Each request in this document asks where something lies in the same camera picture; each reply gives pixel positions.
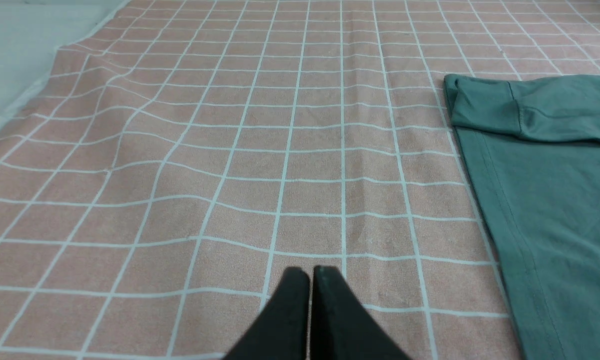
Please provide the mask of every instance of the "green cloth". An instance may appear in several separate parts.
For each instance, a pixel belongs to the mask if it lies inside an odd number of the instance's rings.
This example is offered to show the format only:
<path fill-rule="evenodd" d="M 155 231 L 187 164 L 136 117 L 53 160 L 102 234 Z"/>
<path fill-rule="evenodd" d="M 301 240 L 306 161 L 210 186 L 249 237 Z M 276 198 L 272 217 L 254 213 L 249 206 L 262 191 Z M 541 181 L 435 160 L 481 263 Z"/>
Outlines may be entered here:
<path fill-rule="evenodd" d="M 527 360 L 600 360 L 600 76 L 447 75 Z"/>

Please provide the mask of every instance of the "folded fabric edge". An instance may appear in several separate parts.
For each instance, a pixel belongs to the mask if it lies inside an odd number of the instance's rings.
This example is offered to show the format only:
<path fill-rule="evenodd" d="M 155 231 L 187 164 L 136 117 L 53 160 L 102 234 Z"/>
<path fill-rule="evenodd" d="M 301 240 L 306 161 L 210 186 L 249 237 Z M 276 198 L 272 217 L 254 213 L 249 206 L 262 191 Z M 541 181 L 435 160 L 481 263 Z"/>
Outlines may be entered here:
<path fill-rule="evenodd" d="M 444 97 L 451 123 L 458 94 L 456 80 L 459 78 L 464 76 L 450 74 L 444 77 Z M 484 134 L 455 125 L 453 128 L 482 216 L 492 237 L 498 239 L 494 242 L 499 253 L 506 296 L 513 312 L 512 323 L 524 357 L 527 360 L 565 359 L 542 296 L 531 253 L 523 246 L 524 240 L 520 242 L 521 239 L 517 239 L 515 232 L 511 231 L 513 220 L 507 216 L 510 214 L 506 211 L 508 202 L 499 185 Z"/>

